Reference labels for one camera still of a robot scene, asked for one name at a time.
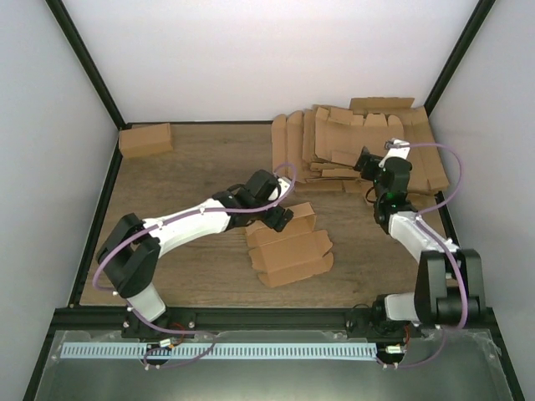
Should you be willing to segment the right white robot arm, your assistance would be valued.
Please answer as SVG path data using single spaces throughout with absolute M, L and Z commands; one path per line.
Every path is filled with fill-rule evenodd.
M 412 205 L 408 189 L 410 144 L 389 140 L 385 148 L 384 156 L 363 148 L 354 170 L 372 185 L 375 222 L 409 252 L 418 272 L 413 292 L 376 298 L 372 328 L 388 337 L 401 322 L 463 328 L 480 320 L 487 305 L 479 253 L 440 236 L 425 222 L 422 211 Z

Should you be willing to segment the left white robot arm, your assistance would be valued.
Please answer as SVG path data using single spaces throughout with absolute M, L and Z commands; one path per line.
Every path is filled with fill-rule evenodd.
M 281 232 L 293 212 L 280 203 L 294 189 L 296 178 L 258 170 L 246 183 L 219 191 L 201 204 L 168 216 L 140 219 L 123 216 L 96 254 L 93 285 L 103 291 L 99 277 L 110 281 L 113 295 L 123 298 L 154 338 L 171 327 L 167 306 L 155 288 L 153 277 L 167 253 L 204 236 L 245 228 L 256 221 Z

